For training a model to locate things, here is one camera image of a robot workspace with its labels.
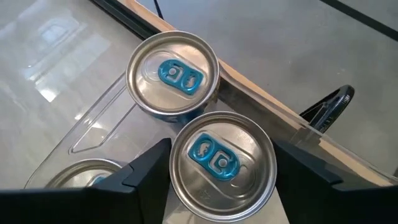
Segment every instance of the wooden edge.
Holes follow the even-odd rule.
[[[141,18],[145,19],[147,22],[151,23],[154,27],[158,28],[160,31],[165,32],[165,31],[170,31],[170,30],[176,30],[173,26],[171,26],[169,23],[165,22],[161,18],[159,18],[157,15],[154,13],[150,12],[147,8],[145,8],[143,5],[139,4],[138,2],[135,2],[134,0],[126,0],[125,3],[126,7],[128,7],[130,10],[132,10],[134,13],[136,13],[138,16]],[[246,88],[256,92],[259,94],[261,97],[271,101],[273,104],[276,106],[282,108],[283,110],[287,111],[291,115],[295,116],[298,119],[303,120],[297,113],[292,111],[290,108],[285,106],[283,103],[275,99],[273,96],[265,92],[262,88],[258,87],[256,84],[254,84],[252,81],[248,80],[246,77],[241,75],[239,72],[234,70],[232,67],[227,65],[225,62],[220,61],[221,66],[225,69],[225,71],[228,73],[230,77],[226,77],[228,75],[226,74],[221,74],[223,78],[226,80],[229,80],[232,85],[234,85],[234,82],[240,83],[244,85]],[[294,120],[290,119],[288,116],[284,115],[280,111],[276,110],[275,108],[265,104],[262,102],[260,99],[254,98],[257,102],[259,102],[261,105],[265,106],[267,109],[275,113],[277,116],[282,118],[284,121],[292,125],[296,129],[300,129],[301,126],[297,124]],[[379,174],[377,174],[375,171],[371,170],[369,167],[365,166],[364,164],[356,161],[354,158],[352,158],[349,154],[346,152],[342,151],[341,149],[338,149],[337,147],[333,146],[329,142],[321,139],[321,142],[319,144],[324,150],[326,150],[328,153],[330,153],[332,156],[337,158],[339,161],[341,161],[343,164],[348,166],[351,170],[353,170],[355,173],[363,177],[364,179],[380,185],[380,186],[388,186],[392,185],[388,180],[382,178]]]

